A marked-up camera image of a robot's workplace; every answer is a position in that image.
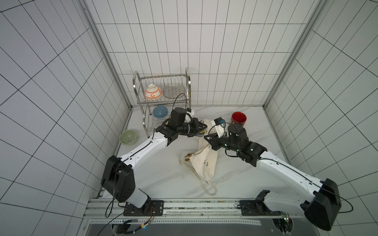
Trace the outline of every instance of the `bowl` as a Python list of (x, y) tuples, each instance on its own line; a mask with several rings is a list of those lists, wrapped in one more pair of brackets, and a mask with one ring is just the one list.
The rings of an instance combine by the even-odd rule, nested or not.
[(154, 84), (148, 85), (144, 92), (144, 96), (147, 99), (151, 99), (151, 100), (159, 98), (161, 94), (162, 94), (161, 89)]
[(168, 109), (163, 105), (156, 106), (153, 110), (153, 116), (155, 116), (156, 118), (163, 118), (167, 115)]
[(136, 143), (138, 137), (134, 130), (126, 130), (123, 131), (121, 136), (119, 137), (119, 141), (124, 145), (133, 145)]

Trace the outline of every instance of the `wire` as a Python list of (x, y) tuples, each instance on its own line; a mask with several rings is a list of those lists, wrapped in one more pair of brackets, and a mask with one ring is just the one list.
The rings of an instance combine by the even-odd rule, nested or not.
[[(114, 172), (115, 172), (114, 176), (117, 174), (118, 168), (119, 168), (120, 166), (121, 166), (121, 163), (119, 163), (119, 165), (117, 166), (116, 170), (114, 171)], [(115, 189), (116, 189), (116, 186), (113, 185), (113, 199), (112, 199), (111, 202), (109, 202), (109, 205), (108, 205), (108, 207), (107, 207), (106, 210), (105, 210), (105, 218), (109, 218), (110, 214), (112, 213), (113, 205), (114, 205), (114, 200), (115, 200), (115, 196), (114, 196), (114, 195), (115, 195)], [(109, 209), (110, 204), (112, 204), (112, 207), (110, 208), (109, 215), (106, 216), (106, 213), (108, 212), (108, 209)]]
[(156, 210), (155, 210), (155, 207), (151, 207), (151, 217), (150, 217), (150, 219), (148, 220), (148, 222), (152, 222), (154, 219), (155, 219), (155, 212), (156, 212)]
[[(143, 224), (141, 224), (140, 226), (138, 226), (136, 229), (134, 229), (134, 230), (132, 230), (132, 231), (127, 231), (127, 230), (129, 229), (130, 226), (127, 227), (127, 228), (121, 229), (121, 233), (122, 233), (122, 234), (134, 234), (136, 231), (140, 230), (141, 228), (146, 227), (146, 226), (150, 223), (151, 218), (152, 218), (152, 217), (155, 217), (155, 213), (154, 213), (154, 215), (152, 216), (152, 209), (155, 210), (155, 208), (150, 207), (150, 209), (151, 209), (151, 216), (150, 216), (150, 218), (148, 219), (148, 221), (144, 222)], [(122, 226), (125, 226), (127, 223), (131, 223), (131, 220), (125, 221), (125, 222), (122, 224)]]
[(259, 160), (270, 160), (270, 161), (273, 161), (273, 162), (275, 162), (275, 163), (281, 164), (281, 165), (283, 165), (284, 167), (286, 167), (286, 168), (288, 168), (288, 169), (294, 171), (295, 173), (299, 174), (300, 176), (302, 176), (302, 177), (305, 178), (306, 180), (310, 181), (311, 184), (317, 186), (318, 188), (323, 189), (324, 191), (329, 192), (329, 193), (335, 195), (336, 197), (339, 197), (339, 198), (343, 199), (344, 201), (346, 201), (346, 202), (351, 206), (351, 210), (349, 210), (349, 211), (342, 211), (342, 212), (339, 212), (339, 213), (348, 213), (348, 212), (353, 211), (353, 209), (354, 209), (354, 208), (353, 208), (353, 205), (352, 205), (348, 200), (346, 200), (346, 199), (343, 198), (343, 197), (340, 197), (339, 195), (336, 195), (335, 193), (333, 193), (333, 192), (331, 192), (331, 191), (328, 191), (328, 190), (325, 189), (325, 188), (322, 188), (322, 187), (318, 186), (317, 184), (315, 184), (315, 183), (313, 183), (311, 180), (309, 180), (306, 176), (302, 175), (301, 173), (299, 173), (299, 172), (296, 171), (296, 170), (293, 170), (292, 168), (288, 167), (287, 165), (284, 165), (284, 164), (282, 164), (281, 162), (278, 162), (278, 161), (275, 161), (275, 160), (272, 160), (272, 159), (269, 159), (269, 158), (261, 158), (261, 159), (258, 159), (258, 160), (256, 160), (256, 161), (254, 161), (254, 162), (257, 162), (257, 161), (259, 161)]
[[(210, 134), (210, 131), (211, 131), (215, 126), (217, 126), (217, 125), (214, 125), (213, 127), (211, 127), (211, 129), (209, 130), (209, 134)], [(220, 126), (223, 128), (223, 135), (222, 135), (222, 137), (223, 137), (223, 136), (226, 134), (226, 130), (225, 130), (226, 125), (223, 127), (223, 126), (222, 126), (222, 123), (220, 123)]]
[(193, 118), (192, 118), (192, 116), (191, 116), (191, 115), (189, 115), (188, 113), (186, 113), (186, 115), (187, 115), (187, 116), (189, 116), (189, 118), (190, 118), (190, 122), (191, 122), (191, 121), (192, 121), (192, 119), (193, 119)]
[(227, 154), (227, 149), (225, 149), (225, 154), (229, 157), (238, 157), (238, 156), (230, 156), (229, 154)]
[[(113, 204), (114, 204), (114, 197), (113, 197), (113, 200), (111, 202), (109, 202), (109, 205), (108, 207), (106, 208), (106, 211), (105, 211), (105, 218), (109, 218), (110, 214), (112, 213), (112, 210), (113, 210)], [(109, 209), (109, 206), (110, 204), (112, 205), (112, 207), (110, 208), (110, 212), (109, 212), (109, 215), (106, 215), (106, 213), (108, 212), (108, 209)]]
[(97, 236), (99, 236), (100, 235), (100, 233), (103, 231), (103, 229), (105, 229), (105, 227), (110, 223), (110, 222), (112, 222), (113, 220), (115, 220), (118, 216), (120, 216), (120, 215), (122, 215), (123, 214), (123, 212), (121, 213), (121, 214), (119, 214), (119, 215), (117, 215), (116, 217), (114, 217), (111, 221), (109, 221), (101, 230), (100, 230), (100, 232), (98, 232), (98, 234), (97, 234)]
[(185, 96), (185, 110), (186, 110), (186, 103), (187, 103), (187, 98), (186, 98), (186, 95), (185, 95), (185, 93), (180, 93), (179, 95), (177, 95), (177, 97), (176, 97), (176, 99), (175, 99), (175, 101), (173, 102), (173, 105), (172, 105), (172, 110), (175, 108), (174, 106), (175, 106), (175, 103), (176, 103), (176, 100), (178, 99), (178, 97), (181, 95), (181, 94), (183, 94), (184, 96)]
[(145, 149), (148, 145), (150, 145), (150, 143), (152, 143), (152, 141), (153, 141), (153, 137), (154, 137), (154, 135), (155, 135), (155, 129), (153, 129), (153, 134), (152, 134), (152, 139), (151, 139), (151, 141), (150, 141), (149, 143), (147, 143), (147, 145), (144, 146), (142, 149), (139, 149), (138, 151), (134, 152), (134, 154), (132, 154), (130, 157), (134, 156), (134, 155), (137, 154), (138, 152), (140, 152), (140, 151), (142, 151), (143, 149)]

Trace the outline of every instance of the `mounting plate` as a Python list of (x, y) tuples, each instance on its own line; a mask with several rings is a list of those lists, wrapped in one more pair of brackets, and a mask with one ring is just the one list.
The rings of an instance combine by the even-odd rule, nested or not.
[[(151, 200), (150, 207), (155, 208), (155, 216), (162, 216), (164, 210), (164, 201), (163, 200)], [(125, 210), (123, 212), (124, 216), (143, 216), (140, 209), (136, 208), (132, 204), (126, 204)]]
[(239, 206), (242, 210), (242, 216), (281, 216), (280, 211), (270, 211), (266, 206), (257, 207), (258, 204), (255, 200), (241, 200)]

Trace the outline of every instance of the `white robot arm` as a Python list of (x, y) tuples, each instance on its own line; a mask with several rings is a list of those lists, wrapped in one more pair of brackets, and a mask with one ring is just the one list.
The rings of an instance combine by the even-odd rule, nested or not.
[[(156, 129), (153, 136), (133, 151), (107, 161), (102, 186), (119, 202), (125, 202), (145, 211), (149, 209), (150, 197), (136, 185), (133, 170), (156, 152), (168, 146), (177, 136), (192, 137), (207, 126), (196, 118), (186, 119), (188, 111), (175, 108), (171, 118)], [(221, 118), (214, 120), (215, 125), (224, 123)], [(293, 166), (281, 161), (265, 147), (248, 140), (246, 131), (238, 124), (228, 127), (228, 136), (218, 133), (206, 135), (212, 149), (233, 150), (243, 161), (267, 171), (279, 178), (297, 194), (277, 194), (262, 190), (256, 197), (256, 204), (269, 211), (282, 211), (306, 217), (311, 223), (323, 230), (330, 230), (341, 208), (337, 185), (329, 179), (321, 181)]]

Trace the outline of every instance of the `wire basket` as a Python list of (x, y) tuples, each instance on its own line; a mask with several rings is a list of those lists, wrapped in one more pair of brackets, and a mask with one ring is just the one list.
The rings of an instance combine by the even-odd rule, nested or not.
[[(171, 86), (171, 89), (166, 89), (166, 92), (156, 99), (147, 99), (144, 96), (146, 87), (150, 84), (155, 84), (161, 90), (164, 90), (164, 87)], [(142, 115), (143, 115), (143, 127), (147, 134), (147, 137), (150, 137), (150, 133), (160, 126), (164, 120), (166, 120), (173, 109), (173, 104), (175, 107), (188, 107), (191, 108), (191, 83), (190, 83), (190, 74), (188, 68), (185, 70), (185, 74), (178, 75), (165, 75), (165, 76), (154, 76), (154, 77), (140, 77), (137, 71), (133, 75), (133, 87), (136, 95), (137, 104), (139, 105)], [(175, 99), (179, 92), (183, 91), (175, 102)], [(162, 118), (156, 118), (152, 112), (154, 108), (158, 105), (164, 105), (168, 114)]]

